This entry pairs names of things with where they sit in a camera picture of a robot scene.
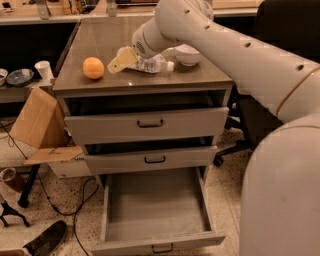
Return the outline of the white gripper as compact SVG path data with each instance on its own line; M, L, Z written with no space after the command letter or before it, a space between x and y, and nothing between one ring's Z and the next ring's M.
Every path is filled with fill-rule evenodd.
M138 55L148 59L167 48L179 45L180 33L181 22L153 17L134 32L132 36L133 48L126 46L118 50L116 57L107 65L108 71L111 74L116 74L135 64Z

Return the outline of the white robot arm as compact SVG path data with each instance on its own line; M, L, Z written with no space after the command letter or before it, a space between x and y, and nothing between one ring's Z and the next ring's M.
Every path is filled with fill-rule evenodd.
M213 22L204 0L159 0L154 16L108 65L184 43L282 121L254 150L241 197L240 256L320 256L318 63Z

